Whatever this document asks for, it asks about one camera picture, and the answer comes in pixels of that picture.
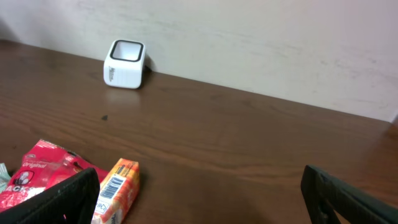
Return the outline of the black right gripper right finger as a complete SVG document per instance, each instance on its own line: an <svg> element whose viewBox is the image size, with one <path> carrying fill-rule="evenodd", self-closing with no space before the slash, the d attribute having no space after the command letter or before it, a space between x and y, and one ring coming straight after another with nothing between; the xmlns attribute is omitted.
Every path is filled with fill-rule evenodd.
<svg viewBox="0 0 398 224"><path fill-rule="evenodd" d="M397 209L315 166L304 168L300 184L312 223L397 224Z"/></svg>

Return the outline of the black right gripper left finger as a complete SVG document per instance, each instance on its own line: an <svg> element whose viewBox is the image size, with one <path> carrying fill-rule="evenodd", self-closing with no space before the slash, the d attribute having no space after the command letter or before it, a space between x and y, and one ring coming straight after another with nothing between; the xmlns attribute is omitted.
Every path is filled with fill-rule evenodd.
<svg viewBox="0 0 398 224"><path fill-rule="evenodd" d="M99 192L98 175L87 168L1 212L1 224L90 224Z"/></svg>

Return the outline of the small orange tissue pack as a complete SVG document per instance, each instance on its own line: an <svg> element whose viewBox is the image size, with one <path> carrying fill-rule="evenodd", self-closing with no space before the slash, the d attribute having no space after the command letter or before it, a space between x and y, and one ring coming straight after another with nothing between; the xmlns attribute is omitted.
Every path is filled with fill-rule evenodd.
<svg viewBox="0 0 398 224"><path fill-rule="evenodd" d="M120 158L100 183L91 224L122 224L139 187L139 163Z"/></svg>

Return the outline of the red candy bag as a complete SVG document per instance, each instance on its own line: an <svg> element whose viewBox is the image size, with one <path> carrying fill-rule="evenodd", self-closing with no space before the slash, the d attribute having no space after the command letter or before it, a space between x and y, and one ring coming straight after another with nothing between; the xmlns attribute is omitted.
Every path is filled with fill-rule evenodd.
<svg viewBox="0 0 398 224"><path fill-rule="evenodd" d="M21 167L1 192L1 211L10 209L87 168L95 169L99 181L108 174L78 154L41 139L24 155Z"/></svg>

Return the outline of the mint green tissue pack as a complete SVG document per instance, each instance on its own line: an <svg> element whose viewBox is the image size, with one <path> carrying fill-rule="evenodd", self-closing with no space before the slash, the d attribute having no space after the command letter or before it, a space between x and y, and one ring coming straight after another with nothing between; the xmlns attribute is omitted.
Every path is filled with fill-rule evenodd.
<svg viewBox="0 0 398 224"><path fill-rule="evenodd" d="M6 189L10 179L11 176L7 171L5 163L0 163L0 193Z"/></svg>

